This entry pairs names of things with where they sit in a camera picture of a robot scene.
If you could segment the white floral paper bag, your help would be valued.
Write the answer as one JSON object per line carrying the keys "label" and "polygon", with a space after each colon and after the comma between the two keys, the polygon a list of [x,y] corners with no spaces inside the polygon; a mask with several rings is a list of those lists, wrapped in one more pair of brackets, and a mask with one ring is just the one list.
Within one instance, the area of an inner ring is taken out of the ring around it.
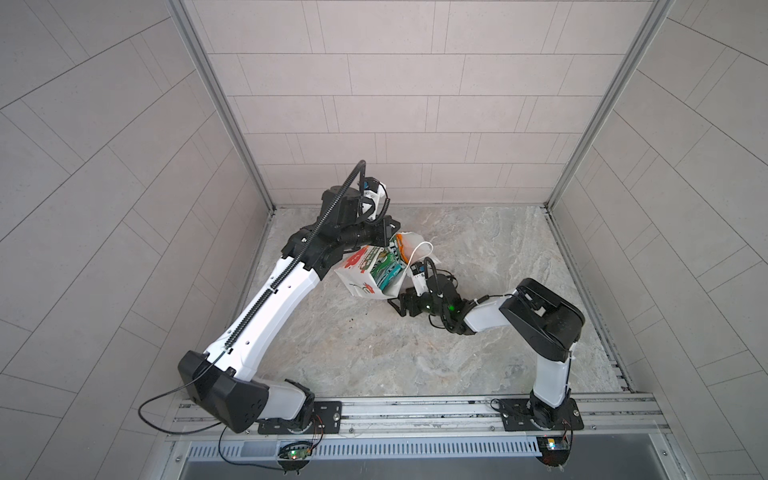
{"label": "white floral paper bag", "polygon": [[343,259],[334,272],[353,296],[387,300],[400,293],[411,268],[433,250],[433,244],[420,234],[396,233],[387,246],[361,247]]}

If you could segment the orange Fox's candy bag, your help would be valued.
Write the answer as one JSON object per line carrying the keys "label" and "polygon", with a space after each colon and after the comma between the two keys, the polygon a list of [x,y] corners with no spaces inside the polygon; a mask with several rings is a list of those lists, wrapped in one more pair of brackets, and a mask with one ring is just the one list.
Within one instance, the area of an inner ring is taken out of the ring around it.
{"label": "orange Fox's candy bag", "polygon": [[393,236],[393,242],[397,249],[397,253],[399,254],[400,258],[403,261],[408,261],[407,255],[404,253],[404,244],[402,240],[402,235],[400,233],[397,233]]}

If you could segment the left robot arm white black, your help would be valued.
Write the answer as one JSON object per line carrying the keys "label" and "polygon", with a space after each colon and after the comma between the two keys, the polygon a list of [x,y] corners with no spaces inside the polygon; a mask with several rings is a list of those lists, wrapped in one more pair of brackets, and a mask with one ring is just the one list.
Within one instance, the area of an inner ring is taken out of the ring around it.
{"label": "left robot arm white black", "polygon": [[322,195],[317,220],[291,235],[273,272],[236,321],[203,352],[188,351],[178,371],[190,399],[235,433],[256,422],[308,427],[314,395],[291,380],[257,378],[270,344],[302,300],[348,253],[388,245],[399,222],[387,213],[386,187],[366,177],[358,188]]}

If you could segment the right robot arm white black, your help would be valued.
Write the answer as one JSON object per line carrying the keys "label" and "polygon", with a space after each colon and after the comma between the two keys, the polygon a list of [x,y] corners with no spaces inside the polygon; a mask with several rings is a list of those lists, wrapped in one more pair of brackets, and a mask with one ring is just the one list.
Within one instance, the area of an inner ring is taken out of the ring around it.
{"label": "right robot arm white black", "polygon": [[537,355],[534,386],[527,400],[493,400],[491,408],[514,430],[582,430],[583,420],[569,385],[573,349],[585,318],[573,304],[532,278],[510,293],[464,299],[449,273],[424,273],[388,304],[402,316],[436,317],[438,329],[457,335],[512,327]]}

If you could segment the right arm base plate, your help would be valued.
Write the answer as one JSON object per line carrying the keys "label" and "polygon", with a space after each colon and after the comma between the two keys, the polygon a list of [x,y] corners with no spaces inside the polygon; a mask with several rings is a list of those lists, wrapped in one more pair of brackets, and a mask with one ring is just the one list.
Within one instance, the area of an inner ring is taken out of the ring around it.
{"label": "right arm base plate", "polygon": [[507,432],[584,429],[579,407],[570,397],[559,407],[551,407],[535,397],[529,397],[495,399],[491,402],[491,408],[500,414],[504,430]]}

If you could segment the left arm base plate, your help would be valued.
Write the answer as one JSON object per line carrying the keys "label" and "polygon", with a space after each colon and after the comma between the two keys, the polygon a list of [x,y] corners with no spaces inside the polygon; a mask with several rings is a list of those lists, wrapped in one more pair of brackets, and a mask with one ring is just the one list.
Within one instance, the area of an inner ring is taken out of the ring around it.
{"label": "left arm base plate", "polygon": [[293,420],[270,419],[258,422],[260,435],[337,434],[343,404],[340,401],[314,401],[304,406]]}

